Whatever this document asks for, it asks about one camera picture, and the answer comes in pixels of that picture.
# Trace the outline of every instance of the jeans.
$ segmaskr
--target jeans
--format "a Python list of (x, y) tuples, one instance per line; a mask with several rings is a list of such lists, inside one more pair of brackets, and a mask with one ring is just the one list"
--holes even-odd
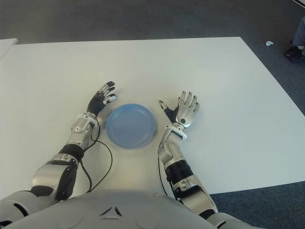
[(295, 31), (294, 39), (292, 40), (292, 45), (295, 46), (304, 46), (305, 45), (305, 17), (303, 17)]

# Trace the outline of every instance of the blue plate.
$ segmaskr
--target blue plate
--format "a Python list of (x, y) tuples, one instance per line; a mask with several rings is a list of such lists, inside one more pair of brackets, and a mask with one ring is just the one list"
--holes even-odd
[(156, 121), (147, 108), (138, 104), (125, 104), (111, 113), (106, 131), (115, 144), (135, 149), (151, 141), (156, 131)]

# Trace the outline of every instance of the white table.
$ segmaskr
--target white table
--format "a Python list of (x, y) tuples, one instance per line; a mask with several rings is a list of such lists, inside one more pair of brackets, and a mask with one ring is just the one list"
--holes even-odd
[[(114, 161), (98, 189), (162, 192), (157, 148), (169, 121), (158, 100), (174, 107), (183, 89), (201, 110), (182, 151), (210, 193), (305, 180), (305, 117), (239, 37), (14, 45), (0, 64), (0, 198), (30, 188), (110, 80), (118, 100), (101, 113), (104, 122), (118, 106), (138, 103), (155, 115), (158, 131), (148, 146), (125, 150), (103, 129)], [(96, 183), (110, 157), (95, 146), (83, 161)], [(87, 188), (79, 169), (73, 195)]]
[(4, 56), (4, 54), (7, 52), (7, 50), (12, 45), (16, 44), (17, 41), (18, 40), (16, 38), (0, 40), (0, 60), (1, 60), (2, 56)]

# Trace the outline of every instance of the small white object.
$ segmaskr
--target small white object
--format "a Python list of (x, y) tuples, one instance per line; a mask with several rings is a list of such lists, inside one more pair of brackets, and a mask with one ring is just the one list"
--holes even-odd
[(266, 45), (267, 45), (267, 46), (270, 46), (270, 45), (272, 45), (272, 44), (273, 44), (273, 42), (271, 42), (271, 41), (267, 41), (267, 42), (266, 42)]

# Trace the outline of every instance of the robot finger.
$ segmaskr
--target robot finger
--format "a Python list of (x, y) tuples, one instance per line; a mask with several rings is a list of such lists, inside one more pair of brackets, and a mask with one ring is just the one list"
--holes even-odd
[(200, 107), (199, 103), (196, 103), (195, 108), (193, 110), (194, 113), (196, 113), (199, 110), (199, 107)]
[(113, 102), (116, 99), (117, 99), (117, 96), (115, 94), (110, 94), (110, 95), (105, 97), (105, 99), (103, 100), (103, 103), (106, 105), (108, 103)]
[(197, 96), (196, 96), (196, 95), (194, 95), (194, 98), (193, 98), (193, 101), (192, 101), (192, 103), (191, 103), (190, 107), (195, 108), (196, 103), (197, 103)]
[(181, 94), (181, 96), (180, 97), (178, 97), (178, 106), (181, 106), (181, 105), (183, 105), (184, 104), (184, 100), (185, 100), (185, 91), (182, 91), (182, 94)]
[(186, 101), (185, 101), (186, 106), (188, 106), (190, 104), (190, 101), (192, 99), (192, 95), (193, 94), (191, 92), (189, 92), (189, 95), (187, 96)]
[(162, 100), (159, 100), (159, 105), (160, 107), (165, 111), (166, 109), (168, 109), (167, 105), (165, 105), (165, 103)]
[(107, 89), (107, 90), (105, 90), (105, 91), (102, 91), (103, 96), (108, 95), (108, 94), (109, 94), (109, 92), (113, 91), (114, 89), (115, 89), (115, 87), (111, 87), (111, 88), (108, 88), (108, 89)]
[(98, 90), (98, 93), (102, 93), (104, 91), (106, 91), (108, 88), (114, 86), (115, 83), (112, 82), (112, 81), (109, 81), (108, 83), (104, 84), (99, 90)]

